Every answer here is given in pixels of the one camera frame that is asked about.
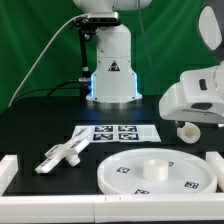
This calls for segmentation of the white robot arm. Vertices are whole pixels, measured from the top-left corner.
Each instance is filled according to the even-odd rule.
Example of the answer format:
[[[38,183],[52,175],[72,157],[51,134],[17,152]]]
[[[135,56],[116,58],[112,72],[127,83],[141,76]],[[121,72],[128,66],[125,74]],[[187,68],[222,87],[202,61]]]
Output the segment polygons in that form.
[[[98,37],[97,67],[91,77],[91,105],[122,108],[142,98],[131,68],[131,34],[119,21],[121,11],[146,8],[152,0],[73,0],[84,24]],[[165,120],[224,124],[224,0],[206,0],[198,29],[219,64],[185,71],[159,101]]]

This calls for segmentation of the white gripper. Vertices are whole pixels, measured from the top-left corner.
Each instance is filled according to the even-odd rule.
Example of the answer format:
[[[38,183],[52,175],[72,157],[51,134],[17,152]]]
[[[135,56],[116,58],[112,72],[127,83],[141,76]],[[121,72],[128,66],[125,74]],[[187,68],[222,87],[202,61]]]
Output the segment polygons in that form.
[[[224,100],[210,87],[179,82],[171,86],[159,102],[165,120],[224,124]]]

